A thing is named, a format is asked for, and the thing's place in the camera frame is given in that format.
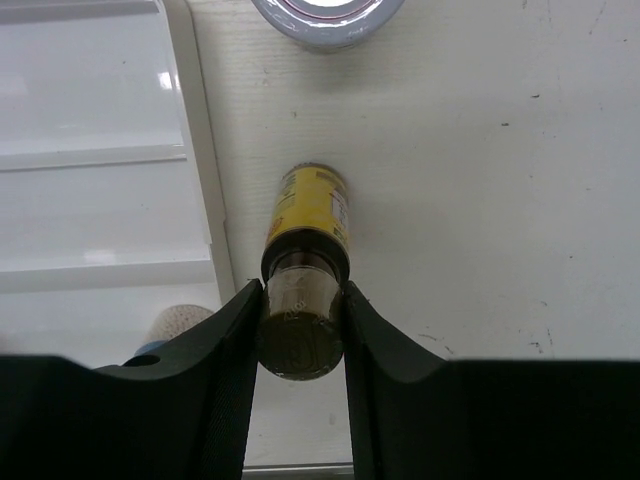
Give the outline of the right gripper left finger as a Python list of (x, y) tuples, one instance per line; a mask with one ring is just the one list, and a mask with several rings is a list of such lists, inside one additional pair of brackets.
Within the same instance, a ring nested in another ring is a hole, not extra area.
[(1, 360), (5, 479), (238, 479), (263, 288), (122, 365)]

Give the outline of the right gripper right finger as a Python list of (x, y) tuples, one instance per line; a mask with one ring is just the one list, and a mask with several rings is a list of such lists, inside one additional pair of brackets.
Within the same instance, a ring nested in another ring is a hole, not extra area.
[(343, 300), (358, 479), (635, 479), (639, 365), (445, 360)]

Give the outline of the silver lid blue bottle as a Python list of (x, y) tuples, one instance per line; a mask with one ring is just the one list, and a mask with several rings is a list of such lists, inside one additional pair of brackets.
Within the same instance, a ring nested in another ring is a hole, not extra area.
[(149, 351), (181, 335), (214, 314), (210, 309), (181, 304), (163, 310), (152, 322), (141, 346), (134, 355), (145, 355)]

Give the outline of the yellow label bottle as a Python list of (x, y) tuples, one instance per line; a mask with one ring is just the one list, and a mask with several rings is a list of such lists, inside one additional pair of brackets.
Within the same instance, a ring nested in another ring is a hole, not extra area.
[(282, 178), (261, 259), (258, 360), (309, 381), (343, 355), (341, 300), (350, 275), (347, 185), (333, 168), (302, 163)]

